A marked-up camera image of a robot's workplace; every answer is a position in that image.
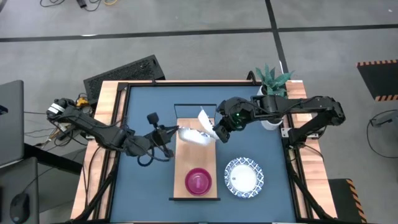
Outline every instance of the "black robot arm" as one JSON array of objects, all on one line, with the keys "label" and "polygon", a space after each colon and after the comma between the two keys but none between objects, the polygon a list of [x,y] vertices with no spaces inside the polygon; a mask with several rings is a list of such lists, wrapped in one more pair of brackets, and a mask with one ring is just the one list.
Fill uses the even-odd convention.
[{"label": "black robot arm", "polygon": [[308,99],[285,99],[281,96],[252,96],[251,100],[234,97],[223,101],[217,107],[223,117],[213,128],[223,142],[228,142],[231,131],[242,131],[253,121],[275,121],[286,114],[318,113],[301,128],[289,130],[291,146],[305,142],[308,135],[328,125],[340,125],[345,115],[339,102],[327,96],[314,96]]},{"label": "black robot arm", "polygon": [[116,124],[106,125],[81,112],[73,100],[59,99],[47,110],[47,119],[54,123],[71,123],[77,129],[95,137],[96,142],[103,148],[113,151],[125,152],[128,156],[143,156],[148,150],[159,147],[167,158],[173,157],[172,150],[165,146],[171,141],[178,126],[165,127],[158,125],[159,118],[156,113],[147,116],[149,123],[155,130],[145,136],[136,136],[135,131],[129,128],[119,128]]}]

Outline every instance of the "blue patterned plate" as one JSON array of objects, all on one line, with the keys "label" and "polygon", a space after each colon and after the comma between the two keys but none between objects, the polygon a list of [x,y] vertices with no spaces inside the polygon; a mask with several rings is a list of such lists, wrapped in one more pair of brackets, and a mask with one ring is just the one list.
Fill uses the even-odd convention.
[{"label": "blue patterned plate", "polygon": [[232,194],[240,198],[256,196],[264,185],[261,167],[252,159],[239,157],[225,168],[224,181]]}]

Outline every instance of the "green plant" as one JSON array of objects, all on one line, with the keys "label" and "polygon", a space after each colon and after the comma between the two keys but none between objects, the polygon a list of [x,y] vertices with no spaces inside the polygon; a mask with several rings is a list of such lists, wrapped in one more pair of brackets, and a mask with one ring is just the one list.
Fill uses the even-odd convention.
[{"label": "green plant", "polygon": [[260,68],[256,68],[256,73],[261,78],[262,86],[267,90],[268,95],[285,96],[286,90],[281,87],[290,79],[293,72],[283,73],[275,78],[275,68],[270,71],[266,64],[265,75],[262,74]]}]

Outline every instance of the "potted plant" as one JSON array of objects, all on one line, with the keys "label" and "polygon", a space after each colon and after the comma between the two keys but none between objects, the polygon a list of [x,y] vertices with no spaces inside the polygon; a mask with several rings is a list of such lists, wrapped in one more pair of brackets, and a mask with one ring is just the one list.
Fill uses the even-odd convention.
[{"label": "potted plant", "polygon": [[[271,71],[268,65],[265,67],[265,75],[262,74],[260,68],[256,68],[257,75],[261,78],[261,87],[257,92],[257,95],[277,95],[286,97],[286,90],[283,85],[290,79],[293,72],[283,73],[275,78],[275,68]],[[282,119],[271,119],[268,121],[261,121],[262,126],[267,130],[275,130],[283,122]]]}]

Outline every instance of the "blue tabletop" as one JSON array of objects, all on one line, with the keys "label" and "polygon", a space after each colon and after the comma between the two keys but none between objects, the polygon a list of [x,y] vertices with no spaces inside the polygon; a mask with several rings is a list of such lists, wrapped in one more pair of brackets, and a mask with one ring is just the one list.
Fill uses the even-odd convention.
[{"label": "blue tabletop", "polygon": [[[239,96],[250,99],[258,86],[157,86],[132,87],[127,123],[136,135],[153,130],[146,119],[157,112],[159,124],[177,124],[174,104],[216,103]],[[207,108],[212,116],[214,109]],[[179,108],[178,116],[196,117],[199,107]],[[175,137],[168,147],[175,150]],[[163,157],[160,151],[156,156]],[[236,157],[254,159],[264,173],[263,190],[256,197],[241,199],[225,186],[224,169]],[[284,161],[280,132],[266,131],[260,122],[233,132],[228,143],[216,143],[217,188],[220,201],[170,201],[174,189],[174,160],[154,161],[140,167],[136,157],[121,154],[113,198],[111,222],[294,222],[294,208]]]}]

